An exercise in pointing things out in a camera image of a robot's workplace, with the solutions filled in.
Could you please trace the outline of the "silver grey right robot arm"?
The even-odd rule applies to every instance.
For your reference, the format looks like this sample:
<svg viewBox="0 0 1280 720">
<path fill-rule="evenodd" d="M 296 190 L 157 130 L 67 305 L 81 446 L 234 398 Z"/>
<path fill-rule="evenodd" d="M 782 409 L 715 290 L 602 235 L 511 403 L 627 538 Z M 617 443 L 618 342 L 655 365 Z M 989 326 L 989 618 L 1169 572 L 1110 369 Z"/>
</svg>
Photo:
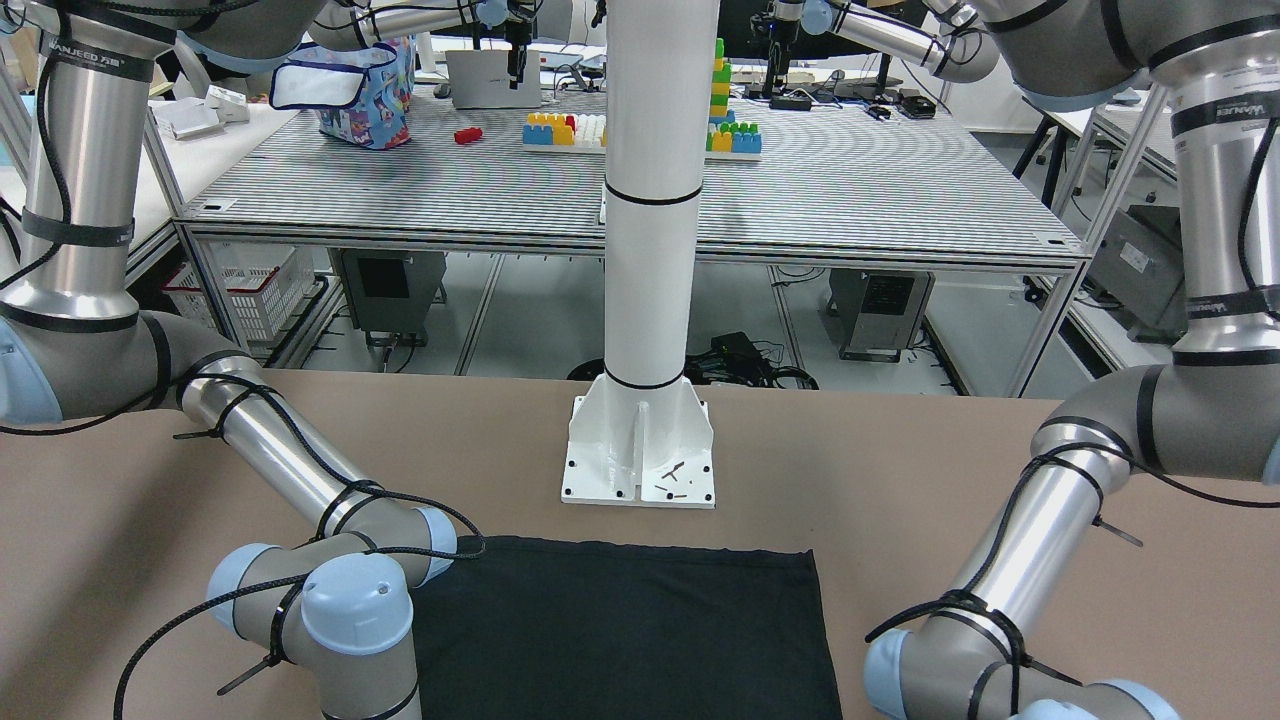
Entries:
<svg viewBox="0 0 1280 720">
<path fill-rule="evenodd" d="M 210 582 L 211 609 L 265 666 L 317 682 L 329 719 L 420 719 L 411 592 L 456 556 L 449 518 L 361 474 L 237 345 L 147 313 L 125 263 L 155 60 L 187 38 L 276 64 L 324 1 L 17 1 L 44 32 L 18 270 L 3 282 L 3 427 L 173 407 L 229 445 L 314 538 L 251 544 Z"/>
</svg>

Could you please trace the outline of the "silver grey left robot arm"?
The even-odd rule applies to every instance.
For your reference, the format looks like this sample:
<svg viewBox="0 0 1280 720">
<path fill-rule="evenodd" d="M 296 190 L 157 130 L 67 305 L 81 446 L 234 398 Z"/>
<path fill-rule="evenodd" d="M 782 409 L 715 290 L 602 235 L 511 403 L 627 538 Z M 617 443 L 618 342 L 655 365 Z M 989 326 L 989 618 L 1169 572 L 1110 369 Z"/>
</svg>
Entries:
<svg viewBox="0 0 1280 720">
<path fill-rule="evenodd" d="M 1142 69 L 1170 95 L 1187 333 L 1164 365 L 1059 405 L 952 587 L 869 635 L 864 687 L 892 719 L 1174 719 L 1134 682 L 1082 684 L 1027 633 L 1130 475 L 1277 483 L 1277 4 L 977 1 L 1042 108 L 1088 108 Z"/>
</svg>

